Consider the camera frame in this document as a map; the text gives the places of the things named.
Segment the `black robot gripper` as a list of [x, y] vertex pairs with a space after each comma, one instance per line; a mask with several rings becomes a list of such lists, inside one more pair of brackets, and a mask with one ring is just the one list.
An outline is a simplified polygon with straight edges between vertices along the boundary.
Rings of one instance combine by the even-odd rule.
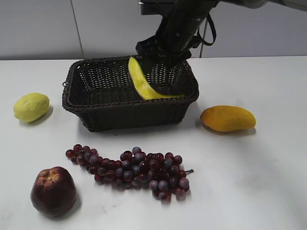
[[[216, 40], [216, 29], [210, 11], [217, 6], [217, 0], [141, 0], [142, 15], [159, 14], [161, 23], [155, 33], [136, 45], [142, 56], [142, 71], [148, 74], [160, 62], [160, 57], [179, 61], [174, 66], [166, 65], [167, 83], [170, 91], [167, 96], [185, 96], [181, 86], [182, 60], [191, 57], [190, 49], [199, 44], [211, 46]], [[206, 21], [211, 29], [213, 41], [207, 42], [200, 35], [199, 28]]]

